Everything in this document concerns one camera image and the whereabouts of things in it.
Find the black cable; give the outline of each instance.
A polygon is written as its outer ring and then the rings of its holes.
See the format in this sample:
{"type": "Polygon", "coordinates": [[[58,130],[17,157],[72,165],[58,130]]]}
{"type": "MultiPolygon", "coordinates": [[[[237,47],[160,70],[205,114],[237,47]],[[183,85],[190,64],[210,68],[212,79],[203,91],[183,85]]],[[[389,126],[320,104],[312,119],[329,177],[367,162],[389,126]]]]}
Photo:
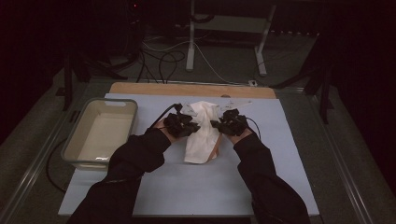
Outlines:
{"type": "Polygon", "coordinates": [[[154,127],[154,125],[155,125],[156,123],[158,123],[158,121],[160,121],[160,119],[161,119],[169,110],[171,110],[172,108],[174,108],[174,107],[176,107],[176,106],[177,106],[177,104],[172,104],[172,105],[170,105],[168,108],[166,108],[165,111],[163,111],[163,113],[151,124],[151,126],[149,126],[148,130],[151,130],[152,127],[154,127]]]}
{"type": "Polygon", "coordinates": [[[163,55],[161,57],[157,57],[156,55],[153,55],[153,54],[149,53],[149,50],[142,50],[142,51],[143,51],[144,54],[147,54],[148,56],[159,60],[158,69],[159,69],[159,74],[160,74],[160,77],[161,77],[161,79],[163,81],[163,84],[167,84],[168,80],[170,79],[170,77],[175,73],[175,71],[177,69],[177,63],[183,61],[186,58],[186,55],[182,51],[179,51],[179,50],[162,52],[163,55]],[[181,57],[177,58],[176,56],[173,55],[174,53],[181,54],[181,57]],[[166,56],[172,57],[173,60],[165,60],[166,56]],[[166,78],[164,78],[164,75],[163,75],[163,68],[162,68],[163,63],[173,63],[174,64],[173,70],[167,75],[166,78]]]}
{"type": "MultiPolygon", "coordinates": [[[[261,141],[261,140],[262,140],[262,134],[260,133],[259,125],[257,125],[256,121],[254,121],[253,119],[250,119],[250,118],[247,118],[247,119],[250,120],[250,121],[252,121],[252,122],[254,123],[254,125],[256,125],[257,132],[259,133],[259,134],[256,134],[256,135],[259,136],[259,139],[260,139],[260,141],[261,141]]],[[[256,132],[254,132],[249,126],[247,126],[247,128],[248,128],[251,132],[256,133],[256,132]]]]}
{"type": "Polygon", "coordinates": [[[142,77],[143,70],[145,69],[145,65],[146,65],[146,59],[145,59],[145,55],[143,54],[143,50],[139,51],[139,56],[142,58],[142,67],[140,68],[140,72],[139,75],[137,76],[136,83],[138,83],[140,78],[142,77]]]}
{"type": "Polygon", "coordinates": [[[174,59],[175,66],[174,66],[174,69],[172,70],[172,72],[169,73],[168,77],[166,78],[166,80],[164,82],[166,84],[168,83],[169,78],[175,73],[175,71],[177,69],[177,61],[176,61],[175,56],[173,56],[171,53],[167,52],[161,57],[160,62],[158,63],[158,71],[160,72],[160,76],[163,77],[163,72],[162,72],[161,65],[163,64],[163,62],[165,62],[165,60],[163,58],[166,57],[167,55],[171,56],[174,59]]]}
{"type": "Polygon", "coordinates": [[[50,177],[50,159],[53,155],[53,153],[55,152],[55,150],[61,145],[63,144],[65,141],[67,140],[67,138],[65,138],[64,140],[62,140],[61,142],[59,142],[51,151],[51,153],[49,154],[49,157],[47,158],[47,163],[46,163],[46,175],[47,175],[47,179],[49,180],[49,182],[52,184],[53,187],[55,187],[56,189],[60,190],[63,193],[66,193],[66,190],[59,187],[50,177]]]}

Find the hand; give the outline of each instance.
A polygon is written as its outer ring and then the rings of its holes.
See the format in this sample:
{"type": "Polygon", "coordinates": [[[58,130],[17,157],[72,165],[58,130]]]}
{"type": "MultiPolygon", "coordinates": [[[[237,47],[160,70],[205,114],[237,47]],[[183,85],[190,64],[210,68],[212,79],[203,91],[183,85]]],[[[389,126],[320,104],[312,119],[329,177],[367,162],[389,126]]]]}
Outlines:
{"type": "Polygon", "coordinates": [[[161,119],[160,121],[158,121],[155,125],[154,128],[158,128],[159,130],[161,130],[161,132],[163,132],[166,137],[168,137],[169,141],[171,143],[176,142],[177,140],[179,140],[180,138],[175,138],[172,134],[170,134],[168,132],[168,130],[165,127],[165,124],[163,123],[163,119],[161,119]]]}
{"type": "Polygon", "coordinates": [[[245,129],[241,135],[237,136],[231,136],[231,135],[227,135],[227,138],[230,139],[230,141],[235,145],[237,142],[241,141],[243,138],[245,138],[246,136],[252,134],[253,132],[250,129],[245,129]]]}

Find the plastic container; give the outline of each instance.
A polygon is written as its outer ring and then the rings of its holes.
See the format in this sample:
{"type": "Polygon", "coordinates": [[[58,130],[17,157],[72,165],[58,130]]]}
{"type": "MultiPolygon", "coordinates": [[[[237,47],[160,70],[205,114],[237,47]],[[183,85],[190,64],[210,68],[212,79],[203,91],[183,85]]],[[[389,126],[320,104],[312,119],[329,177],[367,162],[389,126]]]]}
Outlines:
{"type": "Polygon", "coordinates": [[[63,159],[80,170],[107,170],[111,155],[132,133],[136,112],[134,100],[91,99],[64,145],[63,159]]]}

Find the person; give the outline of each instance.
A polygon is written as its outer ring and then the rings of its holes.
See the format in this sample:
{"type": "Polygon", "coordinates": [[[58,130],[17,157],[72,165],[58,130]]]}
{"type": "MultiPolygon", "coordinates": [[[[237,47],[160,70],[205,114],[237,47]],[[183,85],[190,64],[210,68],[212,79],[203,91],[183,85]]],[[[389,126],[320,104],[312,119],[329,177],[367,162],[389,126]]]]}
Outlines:
{"type": "MultiPolygon", "coordinates": [[[[276,175],[271,152],[258,136],[245,129],[240,136],[227,137],[241,160],[237,168],[251,192],[258,222],[310,223],[304,201],[276,175]]],[[[67,223],[133,223],[142,176],[161,167],[163,153],[178,140],[164,128],[163,119],[145,134],[131,135],[111,157],[106,177],[91,186],[67,223]]]]}

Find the metal leg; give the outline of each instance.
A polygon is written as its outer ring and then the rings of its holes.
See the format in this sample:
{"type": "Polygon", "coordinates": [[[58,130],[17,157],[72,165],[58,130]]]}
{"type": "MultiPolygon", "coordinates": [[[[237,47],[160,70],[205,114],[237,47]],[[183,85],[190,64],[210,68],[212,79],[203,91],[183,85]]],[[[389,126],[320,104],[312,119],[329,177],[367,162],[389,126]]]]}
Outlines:
{"type": "Polygon", "coordinates": [[[262,32],[262,42],[260,42],[259,46],[254,48],[254,51],[256,53],[257,66],[259,68],[259,76],[261,77],[267,76],[267,70],[265,69],[264,59],[262,57],[262,49],[264,48],[265,40],[267,39],[268,33],[270,31],[271,21],[274,17],[275,9],[276,6],[271,6],[270,13],[264,26],[264,31],[262,32]]]}
{"type": "MultiPolygon", "coordinates": [[[[191,0],[191,15],[194,15],[194,5],[195,1],[191,0]]],[[[194,54],[195,54],[195,44],[194,44],[194,22],[190,20],[190,44],[189,52],[187,53],[187,65],[186,70],[192,72],[194,69],[194,54]]]]}

